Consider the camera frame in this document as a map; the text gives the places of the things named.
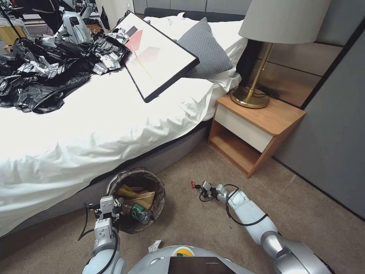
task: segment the white pillow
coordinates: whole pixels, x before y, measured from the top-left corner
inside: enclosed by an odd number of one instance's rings
[[[171,39],[179,40],[185,32],[193,27],[198,21],[189,18],[184,18],[183,13],[177,16],[168,16],[163,18],[145,17],[144,20],[151,21],[151,25],[160,30],[162,33]],[[224,49],[228,58],[231,60],[233,67],[224,72],[209,76],[207,80],[212,83],[217,83],[228,92],[232,88],[232,84],[237,84],[233,81],[236,75],[236,65],[243,51],[247,46],[248,39],[238,35],[238,31],[242,26],[241,21],[232,22],[209,22],[214,38],[218,44]]]
[[[177,16],[167,16],[167,17],[149,17],[143,18],[145,21],[150,21],[151,26],[157,28],[166,36],[170,37],[170,27],[176,19],[182,18],[184,13],[179,13]]]

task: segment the trash can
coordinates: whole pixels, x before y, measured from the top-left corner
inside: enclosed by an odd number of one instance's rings
[[[165,206],[165,186],[161,179],[153,172],[145,169],[144,167],[134,167],[119,173],[117,178],[107,187],[106,194],[116,196],[116,191],[124,184],[129,187],[142,187],[148,191],[155,192],[152,206],[150,208],[152,211],[152,217],[147,224],[138,223],[129,216],[121,216],[119,218],[119,230],[129,234],[134,234],[153,225],[160,216],[163,207]]]

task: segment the headboard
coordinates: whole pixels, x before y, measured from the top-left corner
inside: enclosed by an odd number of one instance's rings
[[[184,10],[171,10],[163,8],[146,8],[144,10],[145,16],[150,17],[166,17],[178,15],[180,12],[184,12],[184,17],[192,20],[201,20],[206,17],[208,22],[229,22],[229,21],[240,21],[244,19],[244,15],[240,14],[226,14],[226,13],[214,13],[204,11],[184,11]],[[236,71],[241,75],[242,81],[241,86],[246,86],[250,76],[250,72],[255,64],[256,57],[258,56],[262,47],[261,42],[249,40],[238,64]]]

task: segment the yellow sticker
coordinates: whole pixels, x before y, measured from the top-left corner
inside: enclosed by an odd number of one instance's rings
[[[173,256],[195,256],[195,254],[190,248],[180,246],[174,251]]]

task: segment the plastic bottle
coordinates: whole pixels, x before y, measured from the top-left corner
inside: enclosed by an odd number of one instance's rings
[[[130,216],[132,219],[144,225],[148,223],[152,215],[152,211],[137,203],[134,205],[123,204],[122,212],[123,215]]]

